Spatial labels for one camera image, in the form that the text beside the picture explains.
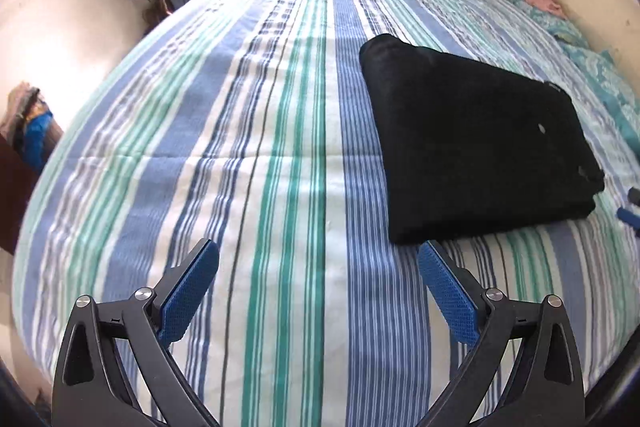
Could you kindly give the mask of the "striped blue green bedsheet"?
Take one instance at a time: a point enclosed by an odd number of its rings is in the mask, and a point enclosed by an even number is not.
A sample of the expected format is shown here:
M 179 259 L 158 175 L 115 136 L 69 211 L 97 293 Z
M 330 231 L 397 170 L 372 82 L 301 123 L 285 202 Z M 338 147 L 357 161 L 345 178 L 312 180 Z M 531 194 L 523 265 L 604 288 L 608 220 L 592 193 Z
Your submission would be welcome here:
M 154 285 L 208 237 L 216 280 L 171 352 L 226 426 L 412 426 L 464 355 L 387 237 L 358 52 L 388 32 L 557 84 L 605 173 L 582 221 L 450 244 L 484 284 L 559 295 L 593 386 L 639 323 L 639 243 L 616 219 L 631 142 L 520 0 L 191 0 L 141 41 L 41 173 L 15 253 L 18 335 L 46 377 L 77 297 Z

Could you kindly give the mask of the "teal floral pillow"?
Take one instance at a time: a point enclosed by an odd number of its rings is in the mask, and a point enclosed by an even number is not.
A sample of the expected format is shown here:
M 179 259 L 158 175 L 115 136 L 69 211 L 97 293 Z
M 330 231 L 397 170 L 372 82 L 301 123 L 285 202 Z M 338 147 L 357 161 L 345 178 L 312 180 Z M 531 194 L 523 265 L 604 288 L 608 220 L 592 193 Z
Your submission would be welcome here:
M 614 65 L 611 55 L 593 51 L 586 37 L 568 18 L 542 10 L 526 0 L 508 1 L 559 43 L 613 119 L 634 156 L 639 158 L 639 98 Z

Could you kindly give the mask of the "black pants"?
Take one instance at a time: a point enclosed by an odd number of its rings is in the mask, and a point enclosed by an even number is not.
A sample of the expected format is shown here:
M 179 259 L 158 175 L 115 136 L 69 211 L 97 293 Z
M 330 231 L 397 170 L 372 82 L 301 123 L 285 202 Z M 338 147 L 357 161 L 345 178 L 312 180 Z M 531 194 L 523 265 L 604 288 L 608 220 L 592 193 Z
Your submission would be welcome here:
M 367 41 L 359 61 L 392 243 L 584 219 L 596 207 L 604 172 L 556 84 L 389 34 Z

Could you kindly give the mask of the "cream padded headboard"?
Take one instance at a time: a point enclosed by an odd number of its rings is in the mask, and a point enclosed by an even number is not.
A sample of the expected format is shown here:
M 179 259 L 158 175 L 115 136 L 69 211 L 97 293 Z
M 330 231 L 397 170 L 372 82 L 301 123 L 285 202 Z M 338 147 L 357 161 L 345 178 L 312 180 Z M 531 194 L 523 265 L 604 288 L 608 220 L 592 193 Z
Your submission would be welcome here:
M 632 0 L 556 0 L 590 48 L 611 55 L 634 90 L 639 89 L 639 5 Z

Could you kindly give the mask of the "brown wooden dresser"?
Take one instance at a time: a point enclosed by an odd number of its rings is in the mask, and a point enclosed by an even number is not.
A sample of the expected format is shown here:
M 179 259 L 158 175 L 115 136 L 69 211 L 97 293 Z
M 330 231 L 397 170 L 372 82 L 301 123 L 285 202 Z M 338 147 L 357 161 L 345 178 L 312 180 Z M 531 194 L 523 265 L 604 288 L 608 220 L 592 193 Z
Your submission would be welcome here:
M 29 165 L 0 136 L 0 247 L 14 255 L 21 225 L 38 180 Z

